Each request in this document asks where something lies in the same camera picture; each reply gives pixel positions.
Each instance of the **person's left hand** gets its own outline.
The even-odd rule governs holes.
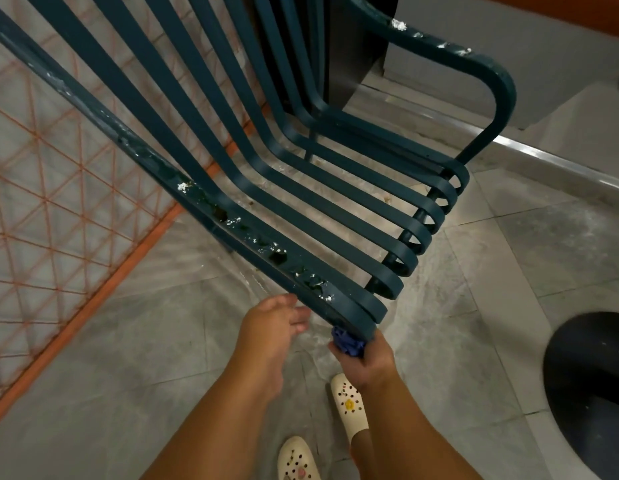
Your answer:
[[[269,399],[282,390],[282,364],[291,339],[310,326],[310,309],[295,307],[297,302],[291,293],[265,298],[247,312],[238,332],[231,361],[254,375],[263,374]]]

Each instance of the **purple rag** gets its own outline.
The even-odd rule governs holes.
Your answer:
[[[332,329],[332,338],[338,349],[352,357],[362,357],[365,349],[365,342],[355,339],[347,330],[335,326]]]

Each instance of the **orange wire mesh partition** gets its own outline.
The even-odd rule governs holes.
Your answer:
[[[124,1],[219,141],[230,145],[144,1]],[[247,125],[245,109],[188,2],[171,1]],[[210,1],[237,58],[246,61],[222,0]],[[91,0],[65,2],[207,167],[211,159],[205,149]],[[0,0],[0,7],[139,136],[167,154],[26,0]],[[249,64],[243,70],[262,104]],[[73,318],[79,314],[82,323],[93,312],[178,211],[154,180],[0,45],[0,415],[24,390],[14,386],[23,371],[42,358],[26,374],[24,380],[31,382],[57,352],[45,354],[54,337],[64,337],[56,349],[71,338],[80,326],[71,325]]]

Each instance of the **foot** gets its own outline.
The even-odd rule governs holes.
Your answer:
[[[347,439],[352,443],[356,433],[369,428],[361,394],[350,384],[345,374],[338,374],[332,379],[332,395],[346,427]]]
[[[300,436],[292,436],[281,447],[278,480],[321,480],[312,450]]]

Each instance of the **hand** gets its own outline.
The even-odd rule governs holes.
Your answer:
[[[330,342],[328,348],[341,363],[347,379],[361,393],[370,387],[382,386],[385,380],[399,375],[394,362],[394,351],[378,329],[374,339],[365,346],[363,358],[341,352],[334,342]]]
[[[295,294],[265,298],[247,312],[238,332],[230,364],[263,379],[268,399],[282,390],[282,364],[291,339],[310,326],[310,309],[295,308],[297,302]]]

